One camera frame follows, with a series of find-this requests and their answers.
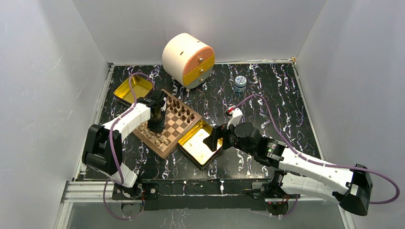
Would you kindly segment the small blue white jar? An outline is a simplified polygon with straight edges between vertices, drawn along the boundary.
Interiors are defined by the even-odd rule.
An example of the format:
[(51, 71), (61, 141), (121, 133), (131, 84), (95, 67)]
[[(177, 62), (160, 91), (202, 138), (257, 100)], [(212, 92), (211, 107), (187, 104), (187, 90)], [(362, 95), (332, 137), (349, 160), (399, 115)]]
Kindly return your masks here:
[(234, 91), (237, 93), (242, 93), (246, 89), (247, 78), (245, 76), (236, 76), (234, 79)]

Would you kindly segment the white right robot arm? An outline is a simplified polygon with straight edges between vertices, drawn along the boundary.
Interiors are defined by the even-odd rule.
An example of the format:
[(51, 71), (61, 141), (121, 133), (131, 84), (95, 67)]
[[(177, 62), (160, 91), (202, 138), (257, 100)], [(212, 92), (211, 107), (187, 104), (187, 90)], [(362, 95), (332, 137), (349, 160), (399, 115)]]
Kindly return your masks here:
[(262, 136), (251, 123), (216, 126), (203, 143), (215, 151), (219, 139), (224, 150), (234, 147), (262, 165), (284, 171), (269, 184), (272, 196), (313, 196), (336, 202), (355, 215), (368, 214), (373, 183), (364, 165), (340, 168), (312, 156), (296, 154), (286, 143)]

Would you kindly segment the wooden chess board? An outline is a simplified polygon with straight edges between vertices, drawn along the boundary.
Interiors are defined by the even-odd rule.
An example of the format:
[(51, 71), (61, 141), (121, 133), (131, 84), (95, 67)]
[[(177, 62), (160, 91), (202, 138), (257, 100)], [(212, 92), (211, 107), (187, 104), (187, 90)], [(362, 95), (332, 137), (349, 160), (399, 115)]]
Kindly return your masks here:
[[(172, 94), (170, 94), (168, 91), (162, 89), (162, 92), (167, 94), (168, 96), (171, 96), (175, 98)], [(178, 140), (185, 135), (194, 125), (197, 124), (198, 121), (202, 119), (202, 116), (195, 110), (193, 110), (197, 114), (197, 119), (192, 121), (190, 124), (183, 123), (181, 125), (178, 125), (174, 123), (173, 125), (169, 125), (167, 121), (165, 120), (165, 128), (162, 133), (154, 133), (150, 130), (151, 134), (156, 136), (156, 138), (159, 140), (159, 137), (164, 135), (166, 139), (170, 142), (170, 144), (167, 146), (164, 144), (164, 142), (161, 142), (160, 144), (164, 144), (164, 150), (160, 150), (159, 146), (155, 145), (155, 143), (151, 142), (150, 138), (147, 138), (146, 135), (143, 135), (141, 132), (142, 127), (147, 128), (147, 122), (142, 123), (140, 126), (138, 126), (134, 131), (133, 134), (141, 141), (143, 142), (147, 147), (149, 147), (153, 152), (155, 152), (160, 158), (165, 159), (175, 148), (175, 146), (178, 143)]]

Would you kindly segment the round pastel drawer cabinet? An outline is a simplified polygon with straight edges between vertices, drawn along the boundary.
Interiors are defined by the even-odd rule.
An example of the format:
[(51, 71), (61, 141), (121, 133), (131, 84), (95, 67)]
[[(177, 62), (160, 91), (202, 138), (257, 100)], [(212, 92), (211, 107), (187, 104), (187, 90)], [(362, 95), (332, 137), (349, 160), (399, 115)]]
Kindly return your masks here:
[(214, 63), (213, 48), (188, 33), (172, 38), (162, 53), (164, 70), (186, 89), (202, 84), (210, 75)]

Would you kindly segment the empty gold tin lid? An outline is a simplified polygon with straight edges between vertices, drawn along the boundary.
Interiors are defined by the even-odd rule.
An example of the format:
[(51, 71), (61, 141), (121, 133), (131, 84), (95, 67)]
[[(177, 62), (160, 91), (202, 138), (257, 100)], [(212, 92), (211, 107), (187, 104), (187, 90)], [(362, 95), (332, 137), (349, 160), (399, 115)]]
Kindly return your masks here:
[(213, 128), (204, 120), (200, 120), (190, 131), (178, 140), (180, 150), (187, 155), (192, 162), (199, 168), (206, 168), (222, 151), (222, 138), (217, 141), (217, 150), (211, 151), (203, 143), (212, 132)]

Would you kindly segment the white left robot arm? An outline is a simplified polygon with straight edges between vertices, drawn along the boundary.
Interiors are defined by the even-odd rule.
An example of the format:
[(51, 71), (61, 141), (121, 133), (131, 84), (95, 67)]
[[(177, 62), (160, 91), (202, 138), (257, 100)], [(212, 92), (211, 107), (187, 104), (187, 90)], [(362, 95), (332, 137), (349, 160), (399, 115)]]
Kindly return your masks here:
[(154, 133), (162, 133), (167, 110), (168, 95), (162, 90), (141, 97), (124, 113), (113, 120), (89, 127), (82, 163), (124, 186), (130, 198), (138, 198), (143, 186), (137, 182), (137, 174), (123, 162), (122, 142), (143, 123)]

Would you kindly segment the dark chess pieces row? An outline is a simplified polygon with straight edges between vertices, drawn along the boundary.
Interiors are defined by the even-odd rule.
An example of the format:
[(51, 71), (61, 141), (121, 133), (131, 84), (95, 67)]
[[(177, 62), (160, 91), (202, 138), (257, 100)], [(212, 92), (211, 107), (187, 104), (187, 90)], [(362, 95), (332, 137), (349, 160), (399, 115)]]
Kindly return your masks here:
[(167, 98), (166, 121), (169, 125), (190, 124), (197, 119), (197, 114), (186, 104), (171, 96)]

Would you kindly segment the gold tin with white pieces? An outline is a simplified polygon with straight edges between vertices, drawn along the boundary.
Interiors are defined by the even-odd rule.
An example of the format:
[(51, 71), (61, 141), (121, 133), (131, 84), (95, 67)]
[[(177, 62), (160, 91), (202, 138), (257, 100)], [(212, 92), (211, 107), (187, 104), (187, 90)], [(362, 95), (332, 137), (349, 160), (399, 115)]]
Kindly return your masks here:
[(132, 87), (130, 87), (128, 78), (113, 93), (114, 97), (118, 99), (119, 102), (127, 106), (134, 103), (132, 92), (134, 92), (136, 98), (139, 99), (151, 94), (154, 89), (154, 84), (151, 80), (139, 75), (134, 75), (132, 77), (131, 85)]

